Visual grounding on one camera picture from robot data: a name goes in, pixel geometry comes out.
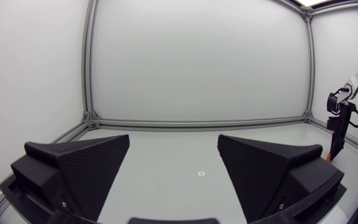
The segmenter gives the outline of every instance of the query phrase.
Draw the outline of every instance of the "metal rail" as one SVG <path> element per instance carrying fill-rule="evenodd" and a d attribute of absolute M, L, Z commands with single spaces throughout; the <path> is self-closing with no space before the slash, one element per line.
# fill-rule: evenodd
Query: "metal rail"
<path fill-rule="evenodd" d="M 227 131 L 302 123 L 303 116 L 245 121 L 124 121 L 102 119 L 100 128 L 126 131 Z"/>

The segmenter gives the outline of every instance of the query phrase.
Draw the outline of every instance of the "black textured surface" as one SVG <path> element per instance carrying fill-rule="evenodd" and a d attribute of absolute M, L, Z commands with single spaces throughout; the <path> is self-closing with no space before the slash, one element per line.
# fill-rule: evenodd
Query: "black textured surface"
<path fill-rule="evenodd" d="M 323 150 L 223 135 L 218 149 L 248 222 L 262 216 L 288 169 L 320 157 Z"/>
<path fill-rule="evenodd" d="M 85 218 L 93 221 L 99 217 L 128 148 L 128 135 L 25 145 L 27 155 L 60 169 L 77 206 Z"/>
<path fill-rule="evenodd" d="M 214 218 L 182 221 L 146 220 L 142 218 L 131 218 L 128 224 L 219 224 L 219 222 Z"/>

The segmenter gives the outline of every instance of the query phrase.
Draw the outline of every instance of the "gray floor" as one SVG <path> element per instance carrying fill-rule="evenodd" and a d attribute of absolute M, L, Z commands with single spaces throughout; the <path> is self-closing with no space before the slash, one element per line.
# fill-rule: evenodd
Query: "gray floor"
<path fill-rule="evenodd" d="M 152 133 L 98 129 L 81 138 L 129 134 L 131 146 L 99 217 L 101 223 L 127 223 L 131 217 L 162 220 L 217 218 L 245 223 L 240 203 L 216 148 L 220 133 L 292 145 L 321 144 L 331 136 L 309 124 L 222 132 Z M 339 208 L 350 218 L 358 206 L 358 150 L 345 144 L 333 165 L 345 173 L 347 192 Z M 205 176 L 198 176 L 203 171 Z M 1 223 L 20 223 L 13 209 Z"/>

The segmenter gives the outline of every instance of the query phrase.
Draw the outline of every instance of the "white wall panel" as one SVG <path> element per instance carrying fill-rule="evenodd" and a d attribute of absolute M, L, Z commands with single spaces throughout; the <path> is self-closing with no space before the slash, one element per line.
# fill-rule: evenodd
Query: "white wall panel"
<path fill-rule="evenodd" d="M 53 141 L 81 120 L 87 5 L 0 1 L 0 181 L 26 141 Z"/>
<path fill-rule="evenodd" d="M 103 118 L 259 119 L 305 110 L 305 23 L 275 1 L 100 1 L 93 46 Z"/>
<path fill-rule="evenodd" d="M 316 86 L 313 114 L 327 121 L 326 111 L 330 92 L 342 87 L 358 71 L 358 9 L 316 16 L 312 22 L 316 51 Z M 358 109 L 358 94 L 353 103 Z M 358 116 L 353 113 L 353 123 Z M 358 129 L 349 125 L 347 133 L 358 138 Z"/>

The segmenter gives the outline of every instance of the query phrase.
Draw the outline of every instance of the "black object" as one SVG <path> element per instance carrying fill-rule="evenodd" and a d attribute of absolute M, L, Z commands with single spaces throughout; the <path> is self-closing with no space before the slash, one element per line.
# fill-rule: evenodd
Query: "black object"
<path fill-rule="evenodd" d="M 182 221 L 147 220 L 142 218 L 131 218 L 128 224 L 219 224 L 219 222 L 214 218 Z"/>
<path fill-rule="evenodd" d="M 220 135 L 218 149 L 248 222 L 275 213 L 281 222 L 305 221 L 336 192 L 343 177 L 320 158 L 320 145 L 287 146 Z"/>
<path fill-rule="evenodd" d="M 115 136 L 60 144 L 25 144 L 27 155 L 0 185 L 31 223 L 46 223 L 58 209 L 96 221 L 129 148 Z"/>
<path fill-rule="evenodd" d="M 329 94 L 328 101 L 327 101 L 327 110 L 329 112 L 332 112 L 332 105 L 333 105 L 333 98 L 335 96 L 332 96 L 333 93 Z M 333 138 L 331 141 L 331 149 L 329 151 L 330 156 L 329 159 L 332 161 L 338 153 L 343 149 L 343 145 L 345 144 L 345 136 L 347 127 L 349 126 L 349 123 L 351 123 L 351 115 L 352 112 L 355 111 L 358 114 L 356 105 L 350 102 L 346 103 L 339 103 L 339 116 L 333 117 L 330 116 L 327 120 L 327 129 L 332 130 L 333 132 Z"/>
<path fill-rule="evenodd" d="M 63 210 L 56 210 L 47 224 L 100 224 Z"/>

